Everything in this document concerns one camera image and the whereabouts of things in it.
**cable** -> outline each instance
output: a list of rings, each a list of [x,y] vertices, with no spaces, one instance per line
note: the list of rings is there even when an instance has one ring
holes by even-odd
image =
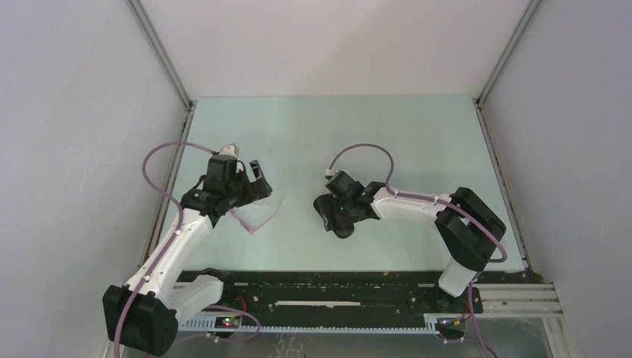
[[[371,147],[371,148],[379,149],[384,154],[386,154],[386,156],[388,157],[388,160],[391,162],[391,167],[388,170],[388,174],[386,175],[386,180],[385,180],[385,188],[386,188],[386,191],[388,193],[390,193],[392,195],[402,196],[404,198],[420,199],[420,200],[424,200],[424,201],[428,201],[428,202],[432,202],[432,203],[435,202],[435,198],[431,197],[431,196],[428,196],[428,195],[417,194],[417,193],[413,193],[413,192],[399,192],[399,191],[396,192],[395,190],[393,190],[393,188],[391,188],[391,177],[393,176],[393,172],[395,171],[395,161],[393,160],[393,156],[391,155],[391,153],[389,153],[384,147],[382,147],[380,145],[377,145],[377,144],[373,144],[373,143],[359,143],[359,144],[354,144],[354,145],[350,145],[350,146],[346,147],[345,149],[341,150],[338,154],[336,154],[336,156],[332,160],[332,163],[329,164],[329,170],[333,170],[334,164],[338,161],[338,159],[342,156],[342,154],[346,153],[347,151],[350,151],[351,149],[359,148],[359,147]],[[465,210],[463,210],[460,207],[450,203],[449,201],[445,201],[443,199],[436,199],[436,202],[439,203],[439,204],[445,205],[446,207],[456,211],[457,213],[461,214],[466,219],[470,220],[470,222],[472,222],[480,231],[482,231],[485,234],[485,236],[487,236],[487,238],[491,242],[493,242],[493,244],[500,250],[500,253],[502,254],[502,257],[500,259],[491,259],[490,260],[491,263],[503,263],[504,261],[507,260],[507,251],[500,244],[500,242],[496,239],[496,237],[485,226],[483,226],[483,224],[478,222],[478,220],[476,220],[473,216],[471,216]],[[481,346],[481,349],[483,350],[483,352],[485,353],[485,355],[487,357],[489,357],[491,355],[494,358],[498,358],[496,353],[483,342],[481,331],[478,328],[478,322],[476,321],[476,316],[474,314],[474,309],[473,309],[474,303],[473,303],[473,299],[472,299],[472,296],[473,296],[472,288],[473,288],[474,281],[476,281],[476,279],[478,278],[478,276],[480,274],[481,273],[479,272],[474,277],[472,282],[470,282],[470,284],[467,287],[467,295],[468,295],[469,308],[470,308],[470,317],[468,319],[470,319],[470,318],[472,319],[472,323],[474,324],[474,330],[476,331],[476,337],[477,337],[477,340],[467,339],[467,341],[468,342],[470,342],[470,341],[478,342],[480,344],[480,346]]]
[[[149,184],[149,186],[151,186],[151,188],[153,190],[157,191],[161,196],[164,196],[165,198],[169,199],[170,202],[175,204],[175,206],[177,208],[177,224],[176,224],[176,228],[180,228],[182,226],[182,221],[183,221],[183,210],[182,210],[182,207],[180,206],[180,202],[178,202],[178,200],[176,198],[174,198],[173,195],[169,194],[165,190],[163,190],[160,187],[158,187],[153,181],[151,181],[151,179],[147,175],[147,163],[149,161],[149,158],[151,158],[151,156],[153,156],[158,150],[160,150],[162,148],[165,148],[165,147],[172,146],[172,145],[187,145],[189,147],[193,147],[193,148],[201,149],[203,151],[207,151],[207,152],[209,152],[211,154],[214,154],[215,152],[211,148],[207,148],[207,147],[204,147],[202,145],[195,144],[195,143],[190,143],[190,142],[167,142],[167,143],[163,143],[161,145],[158,145],[156,148],[154,148],[151,151],[149,151],[149,153],[147,153],[147,156],[145,156],[145,160],[142,161],[142,176],[143,176],[143,178],[145,179],[145,181],[147,181],[147,184]],[[158,256],[156,256],[156,259],[149,265],[149,267],[147,268],[147,271],[145,272],[145,274],[143,276],[147,276],[147,275],[151,274],[152,272],[154,272],[154,269],[156,268],[156,266],[158,266],[158,262],[160,261],[160,259],[162,259],[163,256],[165,256],[165,253],[167,252],[167,250],[169,249],[169,247],[171,246],[173,241],[176,239],[176,237],[178,235],[177,232],[178,232],[178,230],[175,230],[171,234],[171,236],[167,239],[167,243],[162,248],[162,250],[158,253]],[[114,357],[115,358],[121,358],[121,332],[123,331],[123,323],[125,322],[125,318],[127,317],[127,313],[130,311],[130,307],[132,306],[132,303],[134,302],[134,299],[138,295],[138,293],[139,293],[140,289],[143,287],[143,285],[145,285],[145,282],[146,281],[144,279],[143,280],[139,280],[138,285],[132,291],[132,294],[127,299],[127,302],[125,302],[125,305],[123,306],[123,310],[121,311],[121,315],[118,317],[118,323],[116,324],[116,330],[114,331]]]
[[[476,277],[474,277],[474,280],[476,280],[479,275],[480,273],[477,274]],[[472,280],[472,282],[470,282],[470,284],[467,286],[467,300],[470,303],[470,307],[474,307],[474,300],[472,299],[474,280]],[[474,309],[470,310],[470,315],[472,317],[472,324],[474,324],[474,331],[476,332],[476,338],[478,340],[478,343],[481,345],[481,349],[485,353],[485,356],[489,357],[491,354],[493,357],[498,358],[496,353],[483,342],[483,336],[481,335],[481,330],[478,328],[478,322],[476,321],[476,315],[474,314]]]
[[[210,306],[206,306],[207,309],[213,309],[213,310],[222,310],[222,311],[227,311],[227,312],[232,312],[232,313],[239,313],[240,315],[245,315],[246,317],[252,319],[257,328],[254,331],[253,334],[244,337],[244,338],[237,338],[237,339],[230,339],[230,338],[222,338],[222,337],[218,337],[215,336],[215,339],[217,339],[218,341],[222,341],[222,342],[246,342],[249,339],[253,339],[255,338],[259,332],[261,332],[261,322],[259,322],[259,320],[254,316],[251,315],[250,313],[246,312],[246,311],[242,311],[242,310],[237,310],[236,308],[232,308],[232,307],[225,307],[225,306],[218,306],[216,304],[212,304]]]
[[[480,231],[482,231],[485,234],[485,236],[487,236],[487,238],[491,242],[493,242],[493,244],[500,250],[502,257],[500,259],[490,259],[491,263],[503,263],[504,261],[507,261],[507,251],[500,244],[498,239],[485,226],[483,226],[483,224],[478,222],[478,220],[476,220],[473,216],[471,216],[465,210],[443,199],[439,199],[439,198],[435,198],[435,197],[423,195],[423,194],[417,194],[415,192],[399,192],[399,191],[396,192],[395,190],[393,190],[393,188],[391,188],[391,177],[393,176],[393,172],[395,170],[395,161],[393,160],[393,156],[391,155],[391,153],[389,153],[384,147],[377,144],[373,144],[373,143],[359,143],[359,144],[350,145],[346,147],[345,149],[341,150],[340,153],[336,154],[336,156],[332,160],[332,163],[329,164],[329,170],[333,169],[334,164],[338,161],[338,158],[340,158],[342,154],[346,153],[347,151],[350,151],[351,149],[358,148],[358,147],[376,148],[387,155],[388,160],[390,160],[391,162],[391,168],[388,170],[388,175],[386,175],[386,180],[384,182],[384,185],[385,185],[386,191],[389,194],[392,194],[395,196],[402,196],[404,198],[420,199],[420,200],[431,202],[431,203],[437,202],[441,205],[445,205],[446,207],[454,210],[455,212],[459,213],[464,218],[470,220],[470,222],[472,222]]]

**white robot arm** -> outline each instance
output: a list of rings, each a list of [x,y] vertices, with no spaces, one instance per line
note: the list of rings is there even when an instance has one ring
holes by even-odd
[[[498,216],[467,188],[458,188],[454,194],[398,196],[396,190],[391,194],[384,183],[363,186],[345,171],[333,174],[326,188],[330,193],[316,198],[314,208],[323,218],[325,230],[333,231],[341,239],[349,237],[353,225],[365,219],[434,223],[452,255],[437,287],[453,298],[460,297],[476,273],[483,271],[496,246],[473,223],[462,221],[457,212],[441,203],[459,206],[498,240],[506,231]],[[434,198],[434,201],[409,196]]]
[[[183,289],[174,289],[174,284],[190,253],[209,236],[220,217],[272,193],[259,162],[250,162],[250,167],[255,175],[253,182],[235,145],[212,155],[206,175],[182,197],[182,225],[177,227],[176,218],[137,273],[123,286],[112,285],[105,292],[103,305],[110,340],[114,340],[123,306],[141,282],[124,320],[121,343],[156,356],[171,347],[183,322],[222,299],[224,283],[216,274],[201,274]],[[174,233],[175,240],[169,244],[167,238]]]

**red wire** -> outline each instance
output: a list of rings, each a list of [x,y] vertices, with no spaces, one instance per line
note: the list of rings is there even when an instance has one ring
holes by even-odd
[[[237,296],[237,298],[241,300],[241,304],[244,306],[244,312],[247,312],[246,299],[244,298],[244,296]]]
[[[463,315],[461,316],[461,320],[467,321],[468,319],[472,318],[472,309],[470,309],[470,304],[468,304],[467,301],[463,300],[463,303],[465,303],[465,313],[463,313]],[[465,317],[465,314],[468,312],[470,313],[470,315],[467,316],[466,319],[463,319]]]

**white wall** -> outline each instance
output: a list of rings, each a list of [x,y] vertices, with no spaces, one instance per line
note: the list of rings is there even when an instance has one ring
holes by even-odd
[[[0,69],[0,357],[96,357],[183,107],[122,0],[3,1]]]
[[[150,0],[189,95],[478,96],[528,0]]]
[[[584,357],[629,357],[632,2],[545,1],[486,103],[525,241]]]

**light green table surface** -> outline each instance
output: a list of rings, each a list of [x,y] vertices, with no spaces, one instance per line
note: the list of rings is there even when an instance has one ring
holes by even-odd
[[[244,207],[246,217],[273,212],[254,234],[232,216],[222,218],[186,269],[270,271],[443,270],[450,258],[434,225],[367,220],[345,240],[326,233],[313,200],[326,192],[324,169],[347,145],[373,142],[395,158],[392,185],[424,193],[473,189],[508,226],[509,260],[487,270],[520,271],[522,259],[470,97],[374,95],[205,98],[197,102],[190,142],[218,150],[235,143],[244,162],[259,160],[274,189],[269,207]],[[184,151],[174,188],[181,198],[206,172],[208,154]],[[383,181],[388,159],[359,148],[339,160],[356,180]],[[168,211],[171,222],[175,209]]]

